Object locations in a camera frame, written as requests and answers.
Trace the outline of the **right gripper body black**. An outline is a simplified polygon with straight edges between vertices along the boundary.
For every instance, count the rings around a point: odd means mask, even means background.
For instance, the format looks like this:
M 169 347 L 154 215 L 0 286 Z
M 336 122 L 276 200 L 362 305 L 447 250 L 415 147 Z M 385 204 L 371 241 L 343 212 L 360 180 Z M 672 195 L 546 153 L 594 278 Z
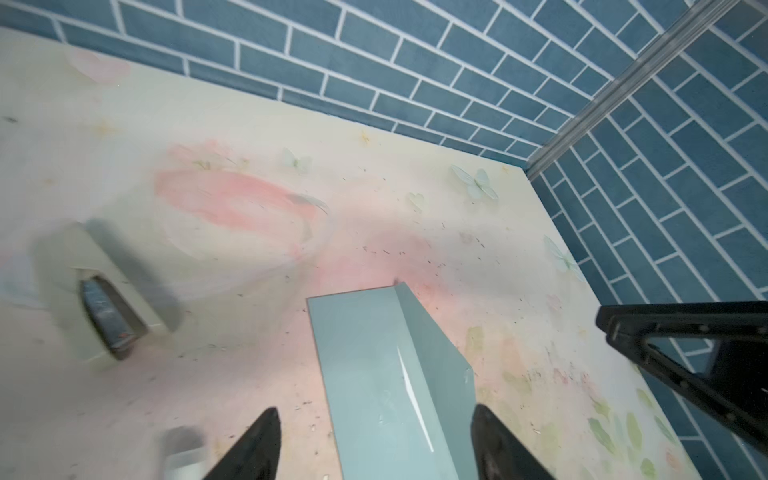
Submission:
M 608 345 L 767 453 L 765 301 L 608 305 Z

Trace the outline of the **white glue stick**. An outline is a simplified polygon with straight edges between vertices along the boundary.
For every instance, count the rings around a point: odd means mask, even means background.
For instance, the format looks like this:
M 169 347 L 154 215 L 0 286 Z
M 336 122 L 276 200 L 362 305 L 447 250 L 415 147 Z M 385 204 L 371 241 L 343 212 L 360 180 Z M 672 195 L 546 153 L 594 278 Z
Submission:
M 162 434 L 159 479 L 201 480 L 208 470 L 208 448 L 200 428 L 179 426 Z

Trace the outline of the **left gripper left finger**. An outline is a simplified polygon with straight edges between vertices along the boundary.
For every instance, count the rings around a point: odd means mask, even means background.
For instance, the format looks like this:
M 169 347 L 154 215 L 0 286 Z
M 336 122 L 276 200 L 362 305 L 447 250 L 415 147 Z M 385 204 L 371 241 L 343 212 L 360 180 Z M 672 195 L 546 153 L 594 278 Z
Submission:
M 275 480 L 281 449 L 281 422 L 276 407 L 267 408 L 204 480 Z

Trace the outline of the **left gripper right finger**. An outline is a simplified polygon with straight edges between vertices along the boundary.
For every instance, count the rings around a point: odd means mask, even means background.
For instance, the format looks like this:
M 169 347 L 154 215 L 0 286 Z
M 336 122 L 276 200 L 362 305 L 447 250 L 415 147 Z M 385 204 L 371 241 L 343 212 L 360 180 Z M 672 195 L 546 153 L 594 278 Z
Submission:
M 471 440 L 481 480 L 553 480 L 554 477 L 484 404 L 475 406 Z

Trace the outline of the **teal envelope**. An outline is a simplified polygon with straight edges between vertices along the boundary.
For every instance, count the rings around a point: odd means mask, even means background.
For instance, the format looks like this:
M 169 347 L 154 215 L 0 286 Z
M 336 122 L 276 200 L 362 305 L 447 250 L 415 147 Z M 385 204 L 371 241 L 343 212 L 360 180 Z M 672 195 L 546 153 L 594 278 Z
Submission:
M 307 306 L 343 478 L 477 478 L 473 369 L 410 288 Z

